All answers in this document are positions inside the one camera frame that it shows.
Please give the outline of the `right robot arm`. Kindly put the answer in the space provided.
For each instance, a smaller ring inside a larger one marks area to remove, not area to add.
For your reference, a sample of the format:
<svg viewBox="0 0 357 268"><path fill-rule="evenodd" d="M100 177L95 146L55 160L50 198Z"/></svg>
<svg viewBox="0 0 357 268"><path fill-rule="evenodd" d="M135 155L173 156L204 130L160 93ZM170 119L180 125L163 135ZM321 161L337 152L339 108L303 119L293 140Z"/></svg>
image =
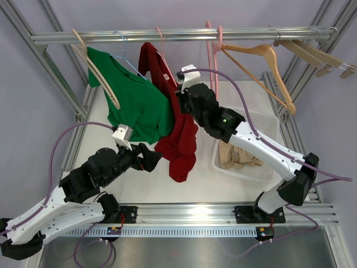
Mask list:
<svg viewBox="0 0 357 268"><path fill-rule="evenodd" d="M192 115L196 123L211 137L239 147L268 164L282 181L260 193L250 212L250 220L264 222L284 205L301 206L316 179L319 158L293 152L257 131L249 115L241 115L219 106L215 93L207 85L195 84L175 93L180 111Z"/></svg>

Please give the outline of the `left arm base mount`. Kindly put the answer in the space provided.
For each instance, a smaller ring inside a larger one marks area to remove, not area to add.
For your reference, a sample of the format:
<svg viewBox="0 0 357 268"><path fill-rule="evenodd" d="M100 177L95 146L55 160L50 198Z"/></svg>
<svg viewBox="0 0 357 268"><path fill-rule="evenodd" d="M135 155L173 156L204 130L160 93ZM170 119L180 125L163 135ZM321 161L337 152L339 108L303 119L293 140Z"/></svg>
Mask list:
<svg viewBox="0 0 357 268"><path fill-rule="evenodd" d="M120 211L117 217L111 222L115 224L136 224L138 207L135 205L120 205Z"/></svg>

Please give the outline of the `pink plastic hanger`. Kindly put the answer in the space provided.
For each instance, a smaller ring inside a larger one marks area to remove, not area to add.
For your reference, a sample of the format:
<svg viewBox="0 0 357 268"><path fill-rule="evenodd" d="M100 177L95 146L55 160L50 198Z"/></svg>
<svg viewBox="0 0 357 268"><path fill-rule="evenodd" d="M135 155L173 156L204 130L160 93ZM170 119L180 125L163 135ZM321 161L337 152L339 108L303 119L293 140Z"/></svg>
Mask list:
<svg viewBox="0 0 357 268"><path fill-rule="evenodd" d="M218 41L206 41L206 51L208 55L208 64L209 69L213 69L218 71L218 60L217 53L221 50L222 42L223 42L223 28L221 25L217 28L217 37ZM210 86L211 89L215 92L216 98L219 97L219 78L217 73L210 73Z"/></svg>

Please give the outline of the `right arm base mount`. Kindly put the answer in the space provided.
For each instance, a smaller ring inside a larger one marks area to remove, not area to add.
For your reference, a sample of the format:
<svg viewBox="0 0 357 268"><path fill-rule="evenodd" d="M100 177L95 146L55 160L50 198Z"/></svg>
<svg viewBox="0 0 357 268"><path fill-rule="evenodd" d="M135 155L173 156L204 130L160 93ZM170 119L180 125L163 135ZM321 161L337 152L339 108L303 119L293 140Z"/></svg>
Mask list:
<svg viewBox="0 0 357 268"><path fill-rule="evenodd" d="M253 210L251 205L238 205L233 209L236 222L239 224L270 224L270 223L285 223L285 215L283 208L276 209L272 214L267 214L259 209Z"/></svg>

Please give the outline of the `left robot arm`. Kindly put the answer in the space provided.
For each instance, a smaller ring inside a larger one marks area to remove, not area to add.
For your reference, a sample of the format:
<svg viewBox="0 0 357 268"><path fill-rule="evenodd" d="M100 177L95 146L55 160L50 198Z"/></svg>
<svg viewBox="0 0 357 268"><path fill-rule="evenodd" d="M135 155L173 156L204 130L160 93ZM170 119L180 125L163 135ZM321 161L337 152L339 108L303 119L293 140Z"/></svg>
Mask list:
<svg viewBox="0 0 357 268"><path fill-rule="evenodd" d="M113 194L101 194L116 178L132 168L152 172L162 154L145 144L124 146L119 151L102 148L79 168L60 180L49 198L16 218L1 219L2 256L24 260L37 254L44 245L80 226L113 223L120 206Z"/></svg>

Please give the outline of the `pink wire hanger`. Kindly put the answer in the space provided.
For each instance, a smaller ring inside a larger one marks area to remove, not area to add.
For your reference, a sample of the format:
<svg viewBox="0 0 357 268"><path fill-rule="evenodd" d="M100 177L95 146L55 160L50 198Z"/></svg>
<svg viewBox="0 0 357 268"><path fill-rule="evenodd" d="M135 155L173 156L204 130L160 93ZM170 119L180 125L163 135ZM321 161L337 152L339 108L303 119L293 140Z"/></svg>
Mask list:
<svg viewBox="0 0 357 268"><path fill-rule="evenodd" d="M166 58L165 58L165 50L164 50L164 42L163 42L163 35L162 32L160 30L159 27L155 27L155 32L158 32L159 36L160 36L160 43L161 43L161 52L158 52L158 54L160 54L162 61L168 71L168 76L170 77L170 79L173 81L174 85L177 86L177 82L175 81L175 78L173 77L172 72L170 71L170 68L167 64Z"/></svg>

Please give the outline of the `beige t shirt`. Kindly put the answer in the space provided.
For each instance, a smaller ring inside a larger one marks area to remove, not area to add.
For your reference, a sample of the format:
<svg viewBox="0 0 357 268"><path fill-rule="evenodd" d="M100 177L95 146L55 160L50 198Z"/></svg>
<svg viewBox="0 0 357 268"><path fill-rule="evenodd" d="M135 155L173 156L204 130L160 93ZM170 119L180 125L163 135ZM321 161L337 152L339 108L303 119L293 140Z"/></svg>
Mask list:
<svg viewBox="0 0 357 268"><path fill-rule="evenodd" d="M263 162L259 158L230 143L219 141L218 151L220 167L225 170L230 168L241 170L246 166L255 167L263 165Z"/></svg>

